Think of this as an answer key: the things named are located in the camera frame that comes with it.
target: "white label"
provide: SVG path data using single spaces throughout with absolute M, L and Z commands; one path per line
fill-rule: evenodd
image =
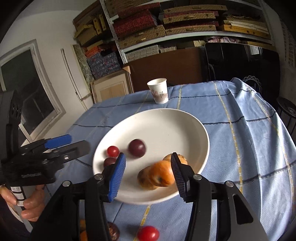
M 24 206 L 24 201 L 18 201 L 17 205 L 23 207 Z
M 18 200 L 22 200 L 25 199 L 24 195 L 22 193 L 14 193 L 14 196 L 18 199 Z
M 10 187 L 11 188 L 11 191 L 13 192 L 21 192 L 21 188 L 20 187 Z

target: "blue tablecloth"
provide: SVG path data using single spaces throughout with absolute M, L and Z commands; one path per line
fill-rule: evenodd
M 73 183 L 92 175 L 92 158 L 103 136 L 123 119 L 154 108 L 175 108 L 197 117 L 210 138 L 210 154 L 202 175 L 213 182 L 233 180 L 257 214 L 270 240 L 285 231 L 294 212 L 296 148 L 275 110 L 241 80 L 215 81 L 168 88 L 169 102 L 156 105 L 149 91 L 95 104 L 69 129 L 73 142 L 87 140 L 90 154 L 71 161 L 47 186 L 51 195 L 64 180 Z M 177 196 L 168 201 L 130 205 L 106 204 L 108 221 L 120 229 L 121 241 L 135 240 L 140 225 L 160 231 L 159 240 L 184 240 L 191 204 Z M 210 240 L 216 234 L 212 204 Z

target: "white paper cup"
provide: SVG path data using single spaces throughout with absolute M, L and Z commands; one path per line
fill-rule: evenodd
M 156 104 L 164 104 L 168 102 L 168 88 L 166 85 L 166 78 L 150 80 L 147 85 Z

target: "metal bolt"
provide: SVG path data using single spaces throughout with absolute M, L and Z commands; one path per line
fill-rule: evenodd
M 64 187 L 68 187 L 68 186 L 70 186 L 70 184 L 71 184 L 70 181 L 64 181 L 64 182 L 63 182 L 63 186 L 64 186 Z
M 227 181 L 226 186 L 232 188 L 234 186 L 234 183 L 232 181 Z
M 202 176 L 201 175 L 199 175 L 199 174 L 194 174 L 193 175 L 193 178 L 195 179 L 195 180 L 201 180 L 202 179 Z
M 103 176 L 103 174 L 95 174 L 95 176 L 94 176 L 94 178 L 96 179 L 96 180 L 101 180 L 101 179 L 103 179 L 104 178 L 104 176 Z

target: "red cherry tomato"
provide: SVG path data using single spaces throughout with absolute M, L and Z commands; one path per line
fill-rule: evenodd
M 107 149 L 108 156 L 117 157 L 119 155 L 119 149 L 116 146 L 109 146 Z
M 139 241 L 156 241 L 159 238 L 159 231 L 152 226 L 141 228 L 137 234 Z

